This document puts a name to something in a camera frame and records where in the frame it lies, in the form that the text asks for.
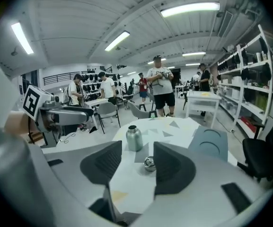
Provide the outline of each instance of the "man in black shirt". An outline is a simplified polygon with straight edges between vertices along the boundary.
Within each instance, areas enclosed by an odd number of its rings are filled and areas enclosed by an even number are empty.
[[[203,63],[199,65],[199,69],[203,72],[201,80],[200,80],[201,90],[205,92],[209,92],[210,91],[210,86],[209,86],[210,73],[207,70],[206,65]],[[206,112],[201,112],[201,116],[204,117],[205,115],[206,115]]]

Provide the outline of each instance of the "red shirt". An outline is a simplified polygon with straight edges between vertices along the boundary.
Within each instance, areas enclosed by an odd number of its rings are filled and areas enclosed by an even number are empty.
[[[145,85],[147,85],[147,79],[145,78],[141,78],[140,82],[144,83]],[[140,92],[147,92],[147,88],[145,89],[145,85],[140,85]]]

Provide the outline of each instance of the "red box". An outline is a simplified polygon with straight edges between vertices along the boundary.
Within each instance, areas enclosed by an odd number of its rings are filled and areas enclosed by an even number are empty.
[[[253,133],[256,132],[256,126],[254,126],[246,117],[241,116],[240,119],[250,128],[251,131],[253,131]]]

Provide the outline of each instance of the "fluorescent light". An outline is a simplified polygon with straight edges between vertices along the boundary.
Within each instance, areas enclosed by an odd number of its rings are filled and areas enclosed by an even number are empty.
[[[165,58],[161,59],[161,61],[165,61],[165,60],[166,60]],[[153,64],[153,63],[154,63],[154,61],[148,62],[149,65],[150,65],[150,64]]]
[[[127,31],[123,31],[115,40],[113,40],[111,42],[111,44],[109,44],[107,46],[107,48],[105,48],[105,51],[110,51],[112,50],[115,46],[117,46],[121,41],[123,41],[125,38],[127,38],[130,35],[129,32]]]
[[[15,34],[15,36],[18,38],[18,41],[21,43],[22,47],[24,48],[24,50],[26,51],[26,53],[29,54],[33,54],[33,50],[31,49],[25,35],[24,32],[22,30],[21,24],[20,23],[16,23],[11,25],[11,28]]]
[[[220,9],[220,4],[218,2],[199,2],[186,4],[183,6],[161,10],[163,17],[169,17],[171,15],[193,12],[193,11],[218,11]]]
[[[191,64],[186,64],[186,66],[199,66],[200,63],[191,63]]]
[[[206,52],[194,52],[194,53],[187,53],[183,54],[183,56],[191,56],[191,55],[205,55]]]

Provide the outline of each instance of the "white table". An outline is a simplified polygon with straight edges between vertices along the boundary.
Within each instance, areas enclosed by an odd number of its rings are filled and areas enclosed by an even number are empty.
[[[144,147],[147,145],[147,156],[153,156],[153,142],[161,141],[188,148],[195,130],[200,126],[191,118],[160,117],[139,119],[122,126],[113,141],[122,141],[122,161],[110,181],[112,200],[116,208],[123,212],[143,213],[153,202],[156,186],[156,171],[147,172],[143,167],[145,157],[127,148],[126,132],[130,125],[136,125],[142,132]],[[228,152],[228,162],[237,165],[237,160]]]
[[[214,112],[211,129],[213,128],[221,97],[212,92],[188,91],[187,110],[185,117],[189,117],[190,110]]]
[[[108,99],[100,98],[100,99],[84,102],[84,104],[85,104],[85,108],[92,109],[93,106],[96,106],[96,105],[99,105],[99,104],[105,104],[107,102],[108,102]],[[97,122],[95,120],[94,114],[92,115],[92,120],[93,120],[93,123],[94,123],[95,127],[98,129],[98,125],[97,125]]]
[[[181,86],[175,86],[175,97],[177,97],[177,91],[178,91],[178,98],[179,98],[179,89],[184,88],[184,85]]]

